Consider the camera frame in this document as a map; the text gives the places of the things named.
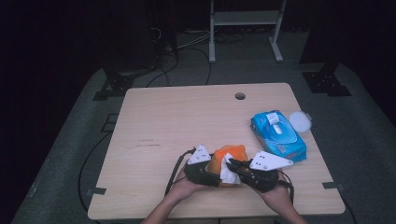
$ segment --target blue plastic wrapper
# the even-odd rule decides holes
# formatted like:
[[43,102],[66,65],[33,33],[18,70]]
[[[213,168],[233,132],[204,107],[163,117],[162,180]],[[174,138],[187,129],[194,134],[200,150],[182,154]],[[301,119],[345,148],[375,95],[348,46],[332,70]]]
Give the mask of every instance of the blue plastic wrapper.
[[293,162],[306,160],[305,142],[278,110],[255,115],[251,119],[250,128],[266,152]]

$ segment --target human hand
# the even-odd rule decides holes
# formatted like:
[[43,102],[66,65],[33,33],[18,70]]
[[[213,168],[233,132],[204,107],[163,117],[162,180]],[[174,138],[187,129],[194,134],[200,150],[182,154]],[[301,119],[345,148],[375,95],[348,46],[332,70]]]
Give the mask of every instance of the human hand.
[[208,186],[192,183],[184,173],[184,167],[177,174],[176,180],[166,196],[172,197],[179,202],[189,198],[196,190],[205,189]]
[[[278,174],[280,180],[286,181],[282,173],[278,172]],[[285,186],[277,184],[273,189],[265,193],[254,190],[262,197],[268,207],[285,218],[288,223],[307,223],[294,208],[290,200],[289,191]]]

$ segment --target white lid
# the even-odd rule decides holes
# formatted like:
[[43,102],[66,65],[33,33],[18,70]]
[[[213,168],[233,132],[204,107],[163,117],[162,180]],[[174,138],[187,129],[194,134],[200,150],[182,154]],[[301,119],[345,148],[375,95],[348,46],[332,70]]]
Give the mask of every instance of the white lid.
[[303,111],[296,111],[290,114],[289,122],[297,133],[304,133],[311,129],[311,117]]

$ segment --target white metal frame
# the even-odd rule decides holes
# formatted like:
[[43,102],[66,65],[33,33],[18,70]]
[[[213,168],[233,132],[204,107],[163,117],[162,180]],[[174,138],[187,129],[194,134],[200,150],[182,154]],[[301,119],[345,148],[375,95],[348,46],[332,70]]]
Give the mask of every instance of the white metal frame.
[[283,62],[277,38],[279,35],[280,25],[285,13],[287,0],[282,0],[280,10],[271,11],[227,11],[215,12],[214,0],[210,1],[210,40],[209,40],[209,61],[216,61],[215,49],[215,26],[217,25],[263,25],[274,24],[276,26],[274,36],[269,37],[271,48],[275,54],[276,61]]

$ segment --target shelf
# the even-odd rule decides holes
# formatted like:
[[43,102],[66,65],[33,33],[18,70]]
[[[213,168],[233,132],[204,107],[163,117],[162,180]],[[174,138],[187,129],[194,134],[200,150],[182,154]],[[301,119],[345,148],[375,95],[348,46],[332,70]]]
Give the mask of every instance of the shelf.
[[279,11],[215,12],[214,25],[263,25],[276,24]]

